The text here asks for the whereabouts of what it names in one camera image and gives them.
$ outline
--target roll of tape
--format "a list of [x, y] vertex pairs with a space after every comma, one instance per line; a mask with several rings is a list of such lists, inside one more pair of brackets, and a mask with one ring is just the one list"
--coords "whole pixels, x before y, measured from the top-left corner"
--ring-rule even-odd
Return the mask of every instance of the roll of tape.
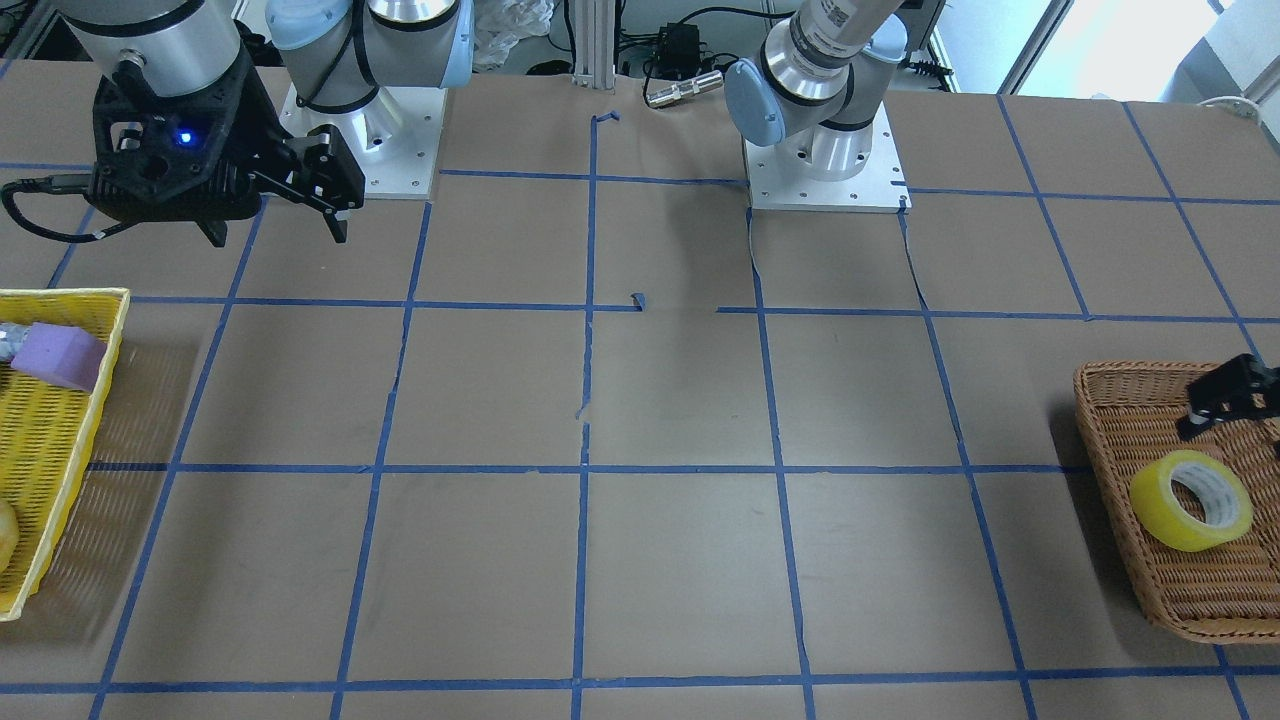
[[[1204, 507], [1197, 520], [1174, 496], [1174, 483]], [[1249, 532], [1253, 503], [1230, 468], [1203, 452], [1175, 450], [1133, 477], [1129, 500], [1138, 521], [1156, 539], [1185, 552], [1208, 550]]]

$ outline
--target table surface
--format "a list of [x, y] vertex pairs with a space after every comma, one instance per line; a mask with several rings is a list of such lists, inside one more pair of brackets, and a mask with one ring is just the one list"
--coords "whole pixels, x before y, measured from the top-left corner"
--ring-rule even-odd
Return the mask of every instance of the table surface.
[[[0, 65], [0, 178], [91, 161], [96, 82]], [[1280, 159], [1196, 106], [887, 105], [905, 217], [753, 217], [717, 99], [483, 76], [433, 202], [346, 246], [279, 200], [223, 250], [0, 220], [0, 286], [136, 293], [0, 716], [1274, 712], [1280, 651], [1140, 616], [1071, 375], [1280, 361]]]

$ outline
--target yellow plastic basket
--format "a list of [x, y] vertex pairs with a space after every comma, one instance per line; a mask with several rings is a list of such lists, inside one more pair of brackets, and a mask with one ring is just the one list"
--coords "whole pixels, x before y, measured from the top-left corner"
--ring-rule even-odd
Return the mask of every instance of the yellow plastic basket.
[[0, 497], [18, 515], [18, 547], [0, 573], [0, 623], [40, 588], [88, 465], [129, 291], [0, 290], [0, 320], [76, 325], [106, 342], [92, 393], [54, 387], [0, 364]]

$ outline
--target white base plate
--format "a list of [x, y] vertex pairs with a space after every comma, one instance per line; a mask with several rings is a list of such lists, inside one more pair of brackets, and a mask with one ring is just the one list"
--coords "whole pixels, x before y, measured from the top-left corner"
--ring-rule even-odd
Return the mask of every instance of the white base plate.
[[[396, 141], [396, 152], [362, 152], [352, 147], [365, 172], [365, 197], [370, 200], [430, 200], [435, 183], [435, 161], [444, 131], [444, 102], [448, 91], [439, 87], [388, 87], [404, 111], [412, 136]], [[280, 113], [280, 124], [305, 136], [321, 122], [317, 113], [297, 106], [297, 90], [289, 87]]]
[[751, 208], [828, 213], [897, 213], [911, 209], [902, 163], [897, 158], [888, 114], [881, 105], [873, 120], [876, 141], [863, 172], [846, 181], [819, 181], [805, 174], [805, 163], [781, 145], [760, 147], [744, 141]]

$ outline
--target purple block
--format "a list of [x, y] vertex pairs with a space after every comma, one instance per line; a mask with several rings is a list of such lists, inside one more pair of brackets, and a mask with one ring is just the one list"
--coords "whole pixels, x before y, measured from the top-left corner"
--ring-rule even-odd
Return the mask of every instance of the purple block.
[[106, 343], [81, 328], [35, 323], [9, 365], [59, 387], [92, 392]]

